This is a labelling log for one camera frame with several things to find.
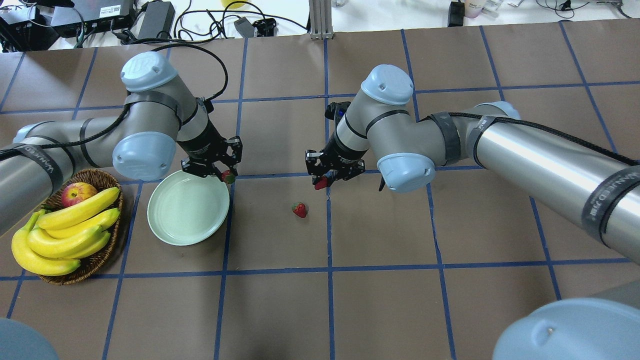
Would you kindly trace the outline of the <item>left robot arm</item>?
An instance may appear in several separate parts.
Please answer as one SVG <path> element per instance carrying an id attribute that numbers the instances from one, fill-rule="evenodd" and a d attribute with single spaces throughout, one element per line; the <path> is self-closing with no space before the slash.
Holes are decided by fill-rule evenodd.
<path id="1" fill-rule="evenodd" d="M 242 140 L 220 134 L 210 120 L 213 98 L 194 96 L 162 50 L 124 64 L 119 77 L 127 96 L 119 116 L 26 125 L 1 148 L 2 233 L 88 168 L 114 167 L 150 182 L 167 174 L 181 147 L 186 173 L 222 179 L 219 162 L 237 175 Z"/>

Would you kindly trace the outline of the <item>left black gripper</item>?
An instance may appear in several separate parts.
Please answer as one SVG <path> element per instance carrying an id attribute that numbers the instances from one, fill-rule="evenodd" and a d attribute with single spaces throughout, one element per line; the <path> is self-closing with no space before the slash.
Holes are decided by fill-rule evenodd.
<path id="1" fill-rule="evenodd" d="M 206 151 L 199 156 L 188 155 L 181 160 L 182 170 L 200 178 L 209 176 L 221 180 L 221 174 L 231 170 L 238 176 L 237 165 L 242 161 L 243 142 L 239 136 L 229 139 L 215 140 Z"/>

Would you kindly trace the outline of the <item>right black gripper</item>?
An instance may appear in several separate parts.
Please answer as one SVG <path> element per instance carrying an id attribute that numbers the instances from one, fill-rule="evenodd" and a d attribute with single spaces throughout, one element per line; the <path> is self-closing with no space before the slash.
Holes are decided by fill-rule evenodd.
<path id="1" fill-rule="evenodd" d="M 350 101 L 327 105 L 324 116 L 333 121 L 333 132 L 322 150 L 305 151 L 306 169 L 313 183 L 322 176 L 329 178 L 329 183 L 347 181 L 365 171 L 362 158 L 366 153 L 366 135 L 350 124 L 347 117 L 350 105 Z"/>

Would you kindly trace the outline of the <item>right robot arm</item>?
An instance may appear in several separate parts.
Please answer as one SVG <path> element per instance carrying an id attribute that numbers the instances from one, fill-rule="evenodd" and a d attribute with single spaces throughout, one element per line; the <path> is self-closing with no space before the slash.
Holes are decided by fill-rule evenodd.
<path id="1" fill-rule="evenodd" d="M 436 168 L 470 158 L 526 191 L 592 239 L 638 264 L 639 163 L 565 132 L 521 120 L 505 101 L 414 120 L 414 84 L 379 64 L 352 101 L 330 104 L 334 132 L 305 164 L 316 189 L 365 171 L 371 150 L 381 184 L 397 193 L 432 182 Z M 508 326 L 494 360 L 637 360 L 639 282 L 589 297 L 554 301 Z"/>

